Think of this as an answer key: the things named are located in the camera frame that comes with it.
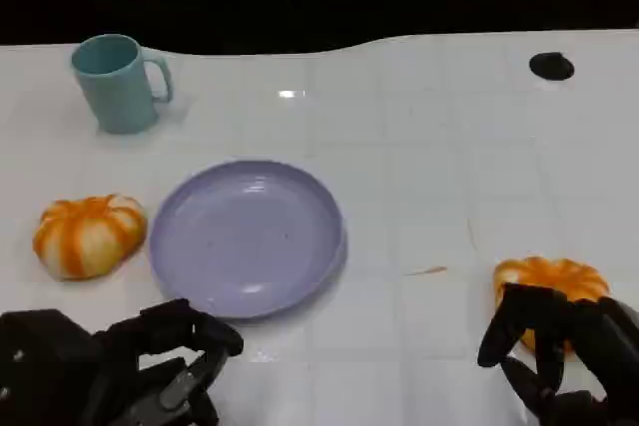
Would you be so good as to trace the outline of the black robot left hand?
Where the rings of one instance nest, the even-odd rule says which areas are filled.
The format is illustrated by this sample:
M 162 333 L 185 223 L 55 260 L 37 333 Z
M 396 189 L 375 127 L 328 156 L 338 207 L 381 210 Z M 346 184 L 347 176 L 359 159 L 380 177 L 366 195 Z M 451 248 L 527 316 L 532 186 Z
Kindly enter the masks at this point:
M 83 425 L 217 425 L 208 390 L 243 352 L 232 327 L 185 299 L 146 308 L 93 335 L 101 363 Z

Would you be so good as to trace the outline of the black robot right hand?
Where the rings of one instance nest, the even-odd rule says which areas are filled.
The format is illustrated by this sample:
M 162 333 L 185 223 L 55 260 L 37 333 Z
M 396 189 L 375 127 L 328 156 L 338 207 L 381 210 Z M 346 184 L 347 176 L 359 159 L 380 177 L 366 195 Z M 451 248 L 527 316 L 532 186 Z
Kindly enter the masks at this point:
M 603 400 L 560 392 L 567 346 L 603 386 Z M 613 298 L 571 301 L 555 289 L 507 283 L 477 363 L 500 366 L 542 425 L 638 422 L 638 313 Z

